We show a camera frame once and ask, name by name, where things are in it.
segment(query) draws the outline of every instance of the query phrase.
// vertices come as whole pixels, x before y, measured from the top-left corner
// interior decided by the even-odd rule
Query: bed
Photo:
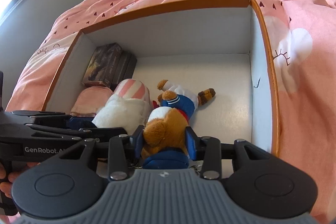
[[[56,19],[24,68],[7,111],[41,110],[77,32],[115,15],[176,0],[84,0]],[[318,184],[311,212],[336,217],[336,0],[256,0],[265,20],[278,83],[279,156]]]

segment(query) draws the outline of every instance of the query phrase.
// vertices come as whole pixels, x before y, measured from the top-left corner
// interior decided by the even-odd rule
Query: white fluffy plush
[[[122,127],[132,135],[140,124],[146,124],[150,112],[149,103],[141,99],[124,99],[113,94],[92,122],[98,128]]]

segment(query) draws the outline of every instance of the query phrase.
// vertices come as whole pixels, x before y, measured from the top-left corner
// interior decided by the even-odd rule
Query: teddy bear ear
[[[167,83],[168,80],[161,80],[158,84],[157,84],[157,89],[158,90],[162,90],[163,86],[165,85],[165,83]]]
[[[166,123],[162,119],[154,119],[145,126],[143,138],[150,147],[156,147],[164,139],[166,130]]]

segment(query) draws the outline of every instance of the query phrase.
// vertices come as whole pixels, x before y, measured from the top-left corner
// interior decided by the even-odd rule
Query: gray textured grip
[[[191,169],[136,170],[128,180],[110,182],[95,205],[76,216],[35,220],[23,215],[15,222],[28,223],[317,224],[308,213],[285,220],[248,213],[229,198],[218,181],[200,179]]]

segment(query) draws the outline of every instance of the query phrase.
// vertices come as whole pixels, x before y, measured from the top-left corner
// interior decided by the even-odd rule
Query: white cloud pattern
[[[303,28],[294,30],[277,17],[265,16],[277,75],[278,89],[287,93],[299,88],[299,66],[312,51],[312,37]]]

